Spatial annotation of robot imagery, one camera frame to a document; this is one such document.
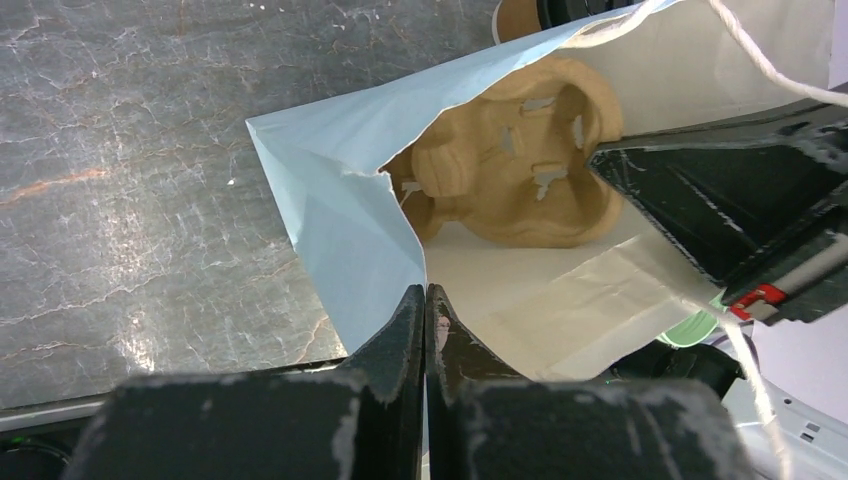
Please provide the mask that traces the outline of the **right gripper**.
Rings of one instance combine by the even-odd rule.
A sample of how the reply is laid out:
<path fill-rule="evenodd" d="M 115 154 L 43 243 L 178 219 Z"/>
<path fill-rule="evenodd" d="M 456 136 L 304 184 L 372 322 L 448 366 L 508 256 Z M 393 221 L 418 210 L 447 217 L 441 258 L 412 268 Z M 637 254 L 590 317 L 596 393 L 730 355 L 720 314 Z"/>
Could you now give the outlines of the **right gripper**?
<path fill-rule="evenodd" d="M 847 304 L 847 122 L 725 124 L 600 146 L 588 168 L 765 325 Z"/>

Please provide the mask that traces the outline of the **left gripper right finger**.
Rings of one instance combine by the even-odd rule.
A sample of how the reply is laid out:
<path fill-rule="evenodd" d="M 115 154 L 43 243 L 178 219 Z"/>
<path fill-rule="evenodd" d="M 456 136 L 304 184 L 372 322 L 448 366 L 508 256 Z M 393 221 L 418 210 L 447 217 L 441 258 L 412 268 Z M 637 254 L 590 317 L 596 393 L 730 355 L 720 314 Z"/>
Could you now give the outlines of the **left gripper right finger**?
<path fill-rule="evenodd" d="M 460 321 L 435 284 L 425 352 L 435 479 L 755 475 L 719 396 L 698 380 L 530 380 Z"/>

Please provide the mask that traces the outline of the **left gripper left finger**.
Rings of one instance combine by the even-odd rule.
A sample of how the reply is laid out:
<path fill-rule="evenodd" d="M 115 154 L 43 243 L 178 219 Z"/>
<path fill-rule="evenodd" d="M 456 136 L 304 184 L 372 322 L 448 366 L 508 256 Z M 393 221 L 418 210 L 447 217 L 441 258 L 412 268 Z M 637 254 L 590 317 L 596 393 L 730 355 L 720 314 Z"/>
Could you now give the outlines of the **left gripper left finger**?
<path fill-rule="evenodd" d="M 417 479 L 424 290 L 337 366 L 137 377 L 84 430 L 68 479 Z"/>

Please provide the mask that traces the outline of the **light blue paper bag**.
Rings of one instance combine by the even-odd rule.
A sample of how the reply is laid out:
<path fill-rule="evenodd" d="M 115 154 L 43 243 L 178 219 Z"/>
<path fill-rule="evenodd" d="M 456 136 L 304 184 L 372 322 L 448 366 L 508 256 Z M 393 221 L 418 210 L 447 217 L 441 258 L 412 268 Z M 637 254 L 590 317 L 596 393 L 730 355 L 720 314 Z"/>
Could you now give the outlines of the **light blue paper bag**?
<path fill-rule="evenodd" d="M 843 479 L 843 1 L 504 1 L 498 44 L 248 120 L 348 351 L 424 286 L 433 478 Z"/>

